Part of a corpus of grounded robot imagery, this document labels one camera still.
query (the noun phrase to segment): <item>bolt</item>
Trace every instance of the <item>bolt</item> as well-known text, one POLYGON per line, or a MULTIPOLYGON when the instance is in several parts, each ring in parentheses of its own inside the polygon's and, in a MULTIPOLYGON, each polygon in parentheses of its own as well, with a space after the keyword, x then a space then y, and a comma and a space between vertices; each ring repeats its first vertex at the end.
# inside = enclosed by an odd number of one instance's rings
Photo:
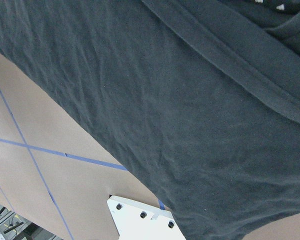
POLYGON ((170 221, 169 224, 168 224, 168 227, 172 229, 174 226, 175 226, 174 222, 170 221))
POLYGON ((118 203, 118 205, 116 206, 116 209, 118 209, 118 210, 122 209, 122 205, 120 203, 118 203))
POLYGON ((144 219, 147 216, 147 213, 145 213, 144 211, 140 214, 140 218, 144 219))

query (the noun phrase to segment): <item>white plastic part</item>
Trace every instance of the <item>white plastic part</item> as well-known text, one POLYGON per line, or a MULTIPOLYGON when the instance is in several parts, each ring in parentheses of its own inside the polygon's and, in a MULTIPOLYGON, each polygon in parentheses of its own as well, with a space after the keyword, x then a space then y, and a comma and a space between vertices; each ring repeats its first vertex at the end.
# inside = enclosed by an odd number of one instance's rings
POLYGON ((119 240, 186 239, 169 211, 120 196, 111 196, 107 204, 119 240))

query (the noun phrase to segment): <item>garment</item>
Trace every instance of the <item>garment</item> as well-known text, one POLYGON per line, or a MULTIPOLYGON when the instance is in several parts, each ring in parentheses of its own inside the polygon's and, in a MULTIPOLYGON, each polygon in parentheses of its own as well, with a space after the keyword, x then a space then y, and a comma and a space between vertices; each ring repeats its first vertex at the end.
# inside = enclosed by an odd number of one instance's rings
POLYGON ((241 10, 0 0, 0 52, 172 209, 187 240, 239 240, 300 213, 300 12, 271 11, 269 26, 241 10))

